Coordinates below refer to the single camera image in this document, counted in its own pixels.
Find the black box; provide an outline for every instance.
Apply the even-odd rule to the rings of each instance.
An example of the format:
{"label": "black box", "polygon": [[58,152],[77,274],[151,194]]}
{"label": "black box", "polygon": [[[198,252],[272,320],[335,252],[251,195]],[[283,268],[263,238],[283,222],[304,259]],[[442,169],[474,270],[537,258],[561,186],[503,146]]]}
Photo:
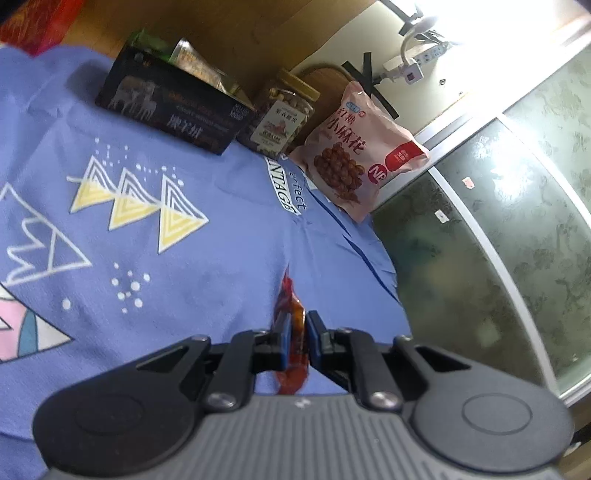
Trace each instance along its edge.
{"label": "black box", "polygon": [[254,110],[176,66],[126,45],[96,104],[220,155]]}

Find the blue tablecloth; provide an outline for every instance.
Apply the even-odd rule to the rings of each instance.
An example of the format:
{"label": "blue tablecloth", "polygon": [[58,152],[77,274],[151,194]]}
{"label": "blue tablecloth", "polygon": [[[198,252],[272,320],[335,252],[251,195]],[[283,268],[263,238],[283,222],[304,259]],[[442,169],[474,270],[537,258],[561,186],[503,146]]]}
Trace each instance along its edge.
{"label": "blue tablecloth", "polygon": [[[110,66],[0,48],[0,478],[42,473],[48,395],[190,335],[267,327],[288,266],[328,327],[409,333],[370,220],[286,158],[216,156],[96,107]],[[302,393],[338,391],[313,371]]]}

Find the printed triangle pattern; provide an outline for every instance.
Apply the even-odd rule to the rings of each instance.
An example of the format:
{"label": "printed triangle pattern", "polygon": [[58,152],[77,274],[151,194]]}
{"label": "printed triangle pattern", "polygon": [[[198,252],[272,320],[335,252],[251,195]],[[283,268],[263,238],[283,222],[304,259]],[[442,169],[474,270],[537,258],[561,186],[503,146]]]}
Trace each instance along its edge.
{"label": "printed triangle pattern", "polygon": [[158,253],[162,253],[208,223],[175,183],[162,176]]}
{"label": "printed triangle pattern", "polygon": [[100,162],[92,156],[86,167],[70,213],[77,212],[83,208],[98,203],[108,202],[115,198],[116,188],[106,170]]}
{"label": "printed triangle pattern", "polygon": [[137,222],[160,208],[160,203],[142,187],[127,168],[119,179],[118,195],[113,202],[109,230]]}

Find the screw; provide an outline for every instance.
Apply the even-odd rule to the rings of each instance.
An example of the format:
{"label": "screw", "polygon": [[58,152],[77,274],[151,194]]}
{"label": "screw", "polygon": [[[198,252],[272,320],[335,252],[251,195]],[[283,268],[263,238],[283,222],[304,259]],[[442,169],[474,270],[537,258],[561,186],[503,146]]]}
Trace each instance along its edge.
{"label": "screw", "polygon": [[230,394],[215,392],[208,396],[207,404],[213,408],[227,410],[236,405],[236,399]]}
{"label": "screw", "polygon": [[369,398],[369,402],[380,410],[396,410],[402,404],[399,396],[391,392],[375,392]]}

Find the red snack package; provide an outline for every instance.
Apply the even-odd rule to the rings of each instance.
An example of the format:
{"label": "red snack package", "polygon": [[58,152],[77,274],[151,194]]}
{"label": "red snack package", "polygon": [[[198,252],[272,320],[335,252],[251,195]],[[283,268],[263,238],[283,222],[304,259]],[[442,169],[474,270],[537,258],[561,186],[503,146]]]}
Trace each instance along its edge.
{"label": "red snack package", "polygon": [[0,26],[0,41],[39,55],[66,36],[84,0],[28,0]]}
{"label": "red snack package", "polygon": [[304,330],[306,311],[294,293],[293,280],[288,272],[283,275],[281,290],[275,304],[273,323],[288,314],[291,316],[291,343],[287,369],[276,372],[275,378],[279,383],[279,395],[294,395],[304,386],[308,378],[308,345]]}

